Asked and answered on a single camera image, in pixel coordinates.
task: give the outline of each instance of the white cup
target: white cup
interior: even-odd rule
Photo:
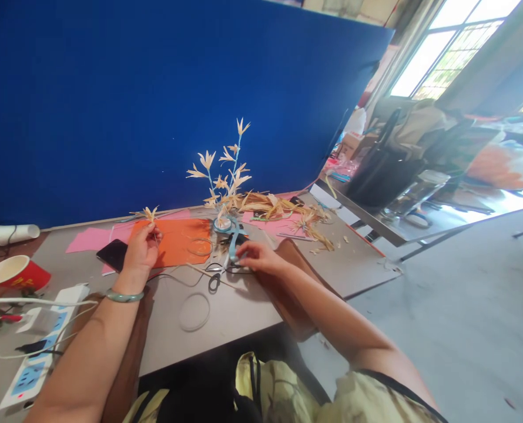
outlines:
[[[38,238],[39,236],[40,228],[36,225],[0,225],[0,246]]]

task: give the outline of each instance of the hand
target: hand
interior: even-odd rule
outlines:
[[[245,242],[240,246],[236,255],[241,266],[250,267],[253,271],[261,270],[274,276],[281,275],[290,266],[265,244],[253,241]]]
[[[143,274],[147,277],[150,269],[156,264],[157,245],[161,241],[162,233],[155,223],[150,223],[140,229],[128,244],[123,273],[126,271],[128,273]]]

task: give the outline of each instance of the blue tape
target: blue tape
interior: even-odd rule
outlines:
[[[230,234],[232,236],[232,241],[230,241],[230,248],[228,249],[228,254],[230,256],[230,259],[232,262],[236,263],[238,261],[238,257],[236,257],[236,239],[238,238],[238,234],[248,235],[248,232],[246,232],[243,229],[240,229],[240,224],[236,220],[234,216],[226,216],[227,219],[230,220],[230,226],[226,229],[221,229],[218,226],[216,226],[216,221],[218,219],[215,219],[214,224],[214,230],[216,230],[219,233],[224,234]]]

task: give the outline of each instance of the black phone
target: black phone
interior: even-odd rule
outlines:
[[[97,251],[97,258],[104,261],[106,264],[115,269],[118,273],[122,270],[125,263],[125,255],[128,245],[121,240],[111,241],[99,251]]]

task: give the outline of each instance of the power strip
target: power strip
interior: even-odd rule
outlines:
[[[89,287],[87,284],[81,284],[61,290],[56,296],[55,301],[78,303],[87,297],[87,295],[89,295]],[[76,315],[77,307],[53,305],[50,310],[57,311],[60,315],[52,331],[42,339],[46,340],[46,347],[56,342],[63,326],[68,324],[73,316]],[[55,356],[48,352],[42,352],[36,357],[25,357],[15,378],[11,382],[11,386],[1,401],[0,410],[12,405],[32,401],[40,393],[47,376],[50,374],[54,358]]]

